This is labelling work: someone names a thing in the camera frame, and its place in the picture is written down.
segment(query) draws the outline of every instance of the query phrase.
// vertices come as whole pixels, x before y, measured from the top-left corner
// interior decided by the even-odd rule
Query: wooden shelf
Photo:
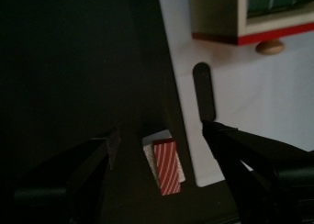
[[[314,3],[248,17],[248,0],[190,0],[194,39],[236,45],[278,39],[314,29]]]

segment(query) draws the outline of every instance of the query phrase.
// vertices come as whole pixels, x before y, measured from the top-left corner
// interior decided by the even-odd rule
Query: dark panel
[[[2,180],[121,129],[106,223],[236,217],[225,184],[198,188],[158,0],[2,0]],[[161,196],[142,152],[147,125],[169,128],[187,181]]]

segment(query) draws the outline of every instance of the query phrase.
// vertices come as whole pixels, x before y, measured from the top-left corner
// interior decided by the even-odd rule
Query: red shelf edge
[[[224,35],[213,35],[207,33],[194,32],[193,38],[194,39],[205,39],[211,40],[222,43],[229,43],[234,45],[248,45],[250,43],[257,43],[261,41],[266,41],[270,39],[278,39],[285,36],[290,36],[298,33],[308,32],[310,30],[314,30],[314,22],[306,23],[298,26],[281,28],[270,31],[265,31],[262,33],[252,34],[242,37],[236,36],[224,36]]]

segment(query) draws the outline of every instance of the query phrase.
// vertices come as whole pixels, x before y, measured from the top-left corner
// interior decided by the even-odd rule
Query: white wall
[[[256,45],[191,38],[189,0],[161,0],[161,5],[198,185],[224,179],[202,138],[191,76],[198,62],[213,68],[217,121],[314,150],[314,32],[282,38],[284,53],[262,56]]]

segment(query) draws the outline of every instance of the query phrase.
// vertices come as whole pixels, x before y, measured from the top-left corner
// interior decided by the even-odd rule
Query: wooden knob
[[[264,41],[258,44],[256,51],[264,55],[274,55],[285,50],[285,44],[278,39]]]

